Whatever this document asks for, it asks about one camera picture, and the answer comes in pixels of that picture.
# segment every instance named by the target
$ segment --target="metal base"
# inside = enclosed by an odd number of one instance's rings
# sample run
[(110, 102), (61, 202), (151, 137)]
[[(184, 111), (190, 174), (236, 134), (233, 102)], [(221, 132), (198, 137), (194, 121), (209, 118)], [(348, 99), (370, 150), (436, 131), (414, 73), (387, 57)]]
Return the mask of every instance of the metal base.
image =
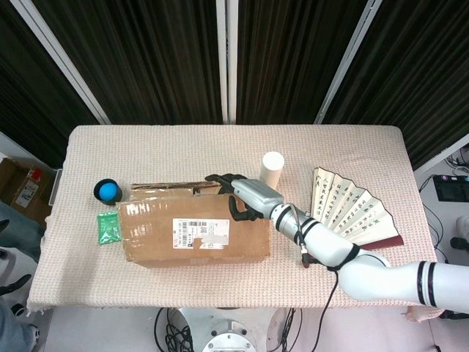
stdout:
[(181, 308), (195, 352), (266, 352), (276, 308)]

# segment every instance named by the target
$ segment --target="label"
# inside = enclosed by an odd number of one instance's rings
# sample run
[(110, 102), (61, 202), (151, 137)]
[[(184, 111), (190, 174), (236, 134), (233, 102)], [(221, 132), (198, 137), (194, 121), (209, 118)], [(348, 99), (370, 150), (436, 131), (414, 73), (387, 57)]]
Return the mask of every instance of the label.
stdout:
[(36, 183), (28, 181), (18, 198), (16, 198), (15, 203), (21, 205), (23, 208), (26, 208), (29, 205), (29, 202), (31, 202), (31, 199), (38, 188), (39, 186)]
[(192, 249), (196, 238), (200, 249), (223, 249), (229, 242), (228, 219), (173, 219), (173, 248)]

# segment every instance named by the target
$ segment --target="cable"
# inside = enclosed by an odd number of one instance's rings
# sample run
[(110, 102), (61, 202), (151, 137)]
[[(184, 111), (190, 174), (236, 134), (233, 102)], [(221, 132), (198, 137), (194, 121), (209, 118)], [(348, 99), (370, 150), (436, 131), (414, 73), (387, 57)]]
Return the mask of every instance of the cable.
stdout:
[(446, 254), (441, 249), (439, 249), (438, 247), (435, 247), (435, 250), (439, 251), (445, 257), (445, 263), (449, 264), (449, 260), (448, 260), (448, 257), (446, 256)]
[(164, 349), (162, 349), (162, 347), (160, 346), (160, 343), (158, 342), (158, 336), (156, 336), (156, 326), (158, 324), (158, 319), (163, 309), (164, 308), (160, 308), (160, 310), (158, 310), (158, 314), (156, 315), (156, 318), (155, 318), (155, 325), (153, 326), (153, 337), (155, 338), (156, 346), (158, 347), (158, 350), (160, 350), (160, 352), (164, 352)]
[(462, 154), (462, 148), (459, 149), (459, 152), (461, 153), (462, 162), (463, 162), (465, 165), (468, 165), (468, 163), (466, 163), (466, 160), (464, 160), (464, 155)]
[(420, 188), (418, 189), (418, 192), (419, 192), (419, 193), (421, 193), (421, 192), (424, 190), (424, 188), (426, 187), (426, 185), (428, 185), (428, 182), (430, 182), (430, 179), (431, 179), (432, 177), (434, 177), (434, 176), (436, 176), (436, 175), (430, 175), (430, 176), (422, 183), (422, 186), (420, 186)]
[[(161, 312), (164, 308), (160, 308), (155, 318), (155, 325), (153, 326), (153, 337), (155, 338), (156, 346), (159, 352), (165, 352), (158, 341), (156, 328), (158, 326), (158, 320)], [(174, 324), (171, 323), (169, 318), (169, 308), (166, 308), (166, 336), (165, 343), (168, 348), (168, 352), (193, 352), (192, 335), (189, 326), (185, 326), (182, 330), (179, 330)]]
[(430, 229), (432, 229), (435, 234), (436, 234), (436, 244), (433, 245), (433, 248), (435, 248), (438, 244), (440, 244), (440, 234), (438, 233), (438, 231), (429, 223), (427, 222), (428, 226), (430, 227)]
[(334, 273), (336, 275), (336, 283), (334, 284), (334, 287), (332, 287), (332, 291), (330, 292), (328, 302), (325, 304), (324, 310), (322, 311), (321, 318), (320, 318), (320, 325), (319, 325), (319, 328), (317, 329), (316, 343), (314, 344), (313, 350), (311, 352), (316, 351), (316, 347), (320, 341), (320, 336), (321, 336), (322, 319), (324, 319), (325, 311), (329, 307), (330, 300), (332, 299), (334, 292), (336, 292), (337, 285), (339, 284), (339, 274), (337, 273), (337, 271), (334, 271)]
[(440, 218), (437, 216), (437, 214), (433, 213), (432, 209), (428, 208), (425, 203), (422, 203), (424, 205), (424, 207), (430, 212), (433, 214), (433, 216), (438, 220), (438, 222), (440, 223), (440, 226), (441, 226), (441, 236), (440, 236), (440, 240), (437, 242), (436, 246), (438, 246), (441, 242), (441, 240), (443, 239), (443, 236), (444, 236), (444, 228), (443, 228), (443, 223), (441, 222)]
[(298, 331), (295, 337), (295, 341), (293, 341), (293, 345), (290, 349), (288, 349), (288, 335), (290, 333), (290, 329), (292, 328), (293, 318), (295, 316), (296, 309), (290, 308), (285, 318), (284, 329), (281, 332), (281, 339), (280, 343), (275, 347), (273, 350), (269, 350), (268, 352), (277, 351), (281, 347), (281, 352), (291, 352), (291, 350), (295, 347), (295, 344), (300, 336), (301, 326), (303, 325), (303, 310), (300, 309), (300, 325), (298, 326)]
[(165, 342), (168, 352), (193, 352), (192, 335), (189, 326), (179, 330), (169, 319), (169, 308), (166, 310)]

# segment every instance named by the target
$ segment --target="table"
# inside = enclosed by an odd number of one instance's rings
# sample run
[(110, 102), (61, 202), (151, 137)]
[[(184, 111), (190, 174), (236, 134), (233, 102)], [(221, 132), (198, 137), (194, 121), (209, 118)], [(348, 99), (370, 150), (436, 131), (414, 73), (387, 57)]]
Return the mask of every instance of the table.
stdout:
[[(380, 198), (405, 245), (379, 252), (392, 265), (435, 261), (401, 132), (391, 126), (188, 125), (81, 126), (70, 135), (56, 202), (47, 220), (32, 283), (31, 310), (68, 304), (95, 307), (323, 307), (335, 276), (304, 269), (298, 248), (271, 228), (271, 256), (261, 263), (148, 269), (128, 263), (121, 243), (97, 243), (93, 197), (103, 178), (121, 185), (182, 182), (227, 172), (257, 177), (277, 150), (286, 163), (278, 190), (310, 207), (316, 166), (354, 180)], [(331, 307), (407, 304), (359, 302), (338, 290)]]

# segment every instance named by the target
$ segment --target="jeans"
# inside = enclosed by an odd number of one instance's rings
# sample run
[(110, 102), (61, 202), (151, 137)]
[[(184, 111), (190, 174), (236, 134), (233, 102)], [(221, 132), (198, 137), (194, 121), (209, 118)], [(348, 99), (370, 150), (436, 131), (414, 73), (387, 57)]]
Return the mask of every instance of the jeans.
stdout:
[(0, 351), (29, 352), (32, 339), (31, 327), (20, 323), (0, 298)]

